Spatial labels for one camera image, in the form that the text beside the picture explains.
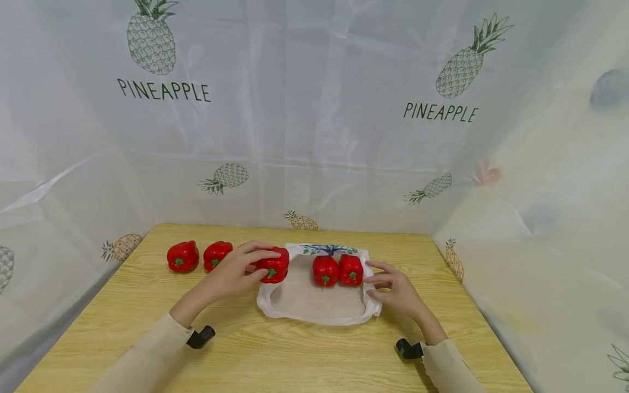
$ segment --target person's left hand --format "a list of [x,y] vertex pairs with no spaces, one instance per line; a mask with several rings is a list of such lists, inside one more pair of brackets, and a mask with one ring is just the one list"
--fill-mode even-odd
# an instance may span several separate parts
[[273,245],[250,241],[233,250],[170,310],[170,315],[184,327],[190,326],[199,313],[211,303],[237,295],[266,276],[267,269],[245,275],[251,263],[266,258],[279,258],[269,251]]

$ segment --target backdrop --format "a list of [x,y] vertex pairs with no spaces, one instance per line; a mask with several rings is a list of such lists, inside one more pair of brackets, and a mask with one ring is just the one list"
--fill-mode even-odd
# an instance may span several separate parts
[[173,222],[429,234],[537,392],[625,388],[625,0],[6,3],[14,379]]

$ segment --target beige sleeve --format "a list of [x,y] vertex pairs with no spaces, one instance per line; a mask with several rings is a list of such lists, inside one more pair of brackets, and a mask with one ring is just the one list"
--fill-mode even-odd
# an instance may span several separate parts
[[177,370],[192,335],[166,314],[102,374],[90,393],[152,393]]
[[421,349],[426,374],[439,393],[486,393],[452,341],[433,346],[421,343]]

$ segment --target finger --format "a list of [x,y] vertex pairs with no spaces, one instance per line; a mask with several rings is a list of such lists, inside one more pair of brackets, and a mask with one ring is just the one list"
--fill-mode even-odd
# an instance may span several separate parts
[[387,273],[395,273],[398,270],[396,268],[394,268],[393,266],[389,265],[388,263],[384,263],[384,262],[378,262],[378,261],[367,261],[367,266],[371,266],[371,267],[375,267],[378,269],[382,269]]
[[250,275],[244,276],[242,280],[245,285],[249,288],[251,285],[254,285],[256,282],[262,280],[266,275],[269,274],[267,269],[258,269],[251,273]]
[[248,254],[240,255],[238,258],[236,258],[236,260],[234,260],[234,262],[236,262],[238,265],[242,265],[242,267],[245,268],[250,263],[258,262],[260,259],[279,257],[281,257],[281,255],[273,251],[257,250]]
[[378,301],[380,303],[386,303],[389,294],[387,292],[378,292],[375,289],[369,289],[367,291],[367,295],[371,297],[373,300]]
[[374,285],[376,287],[376,289],[382,289],[382,288],[387,288],[387,289],[391,289],[391,285],[392,282],[378,282],[376,283],[376,285]]
[[234,256],[248,254],[255,250],[270,250],[273,248],[272,244],[262,243],[261,241],[252,240],[248,241],[242,246],[238,247],[236,250],[233,250],[232,253]]
[[393,274],[382,272],[382,274],[374,274],[363,279],[362,282],[367,284],[375,284],[376,282],[393,282]]

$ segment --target wooden table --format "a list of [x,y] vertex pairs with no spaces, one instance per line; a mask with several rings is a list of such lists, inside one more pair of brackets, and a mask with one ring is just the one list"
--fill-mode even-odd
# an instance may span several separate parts
[[[341,244],[369,251],[406,272],[488,392],[531,392],[524,378],[423,235],[278,230],[162,224],[155,227],[17,390],[85,392],[122,353],[204,276],[170,273],[165,255],[196,240],[201,253],[216,240],[273,244]],[[420,362],[402,362],[395,342],[421,339],[407,318],[383,310],[352,327],[328,327],[266,318],[257,288],[213,304],[195,321],[216,337],[188,349],[186,363],[164,392],[436,392]]]

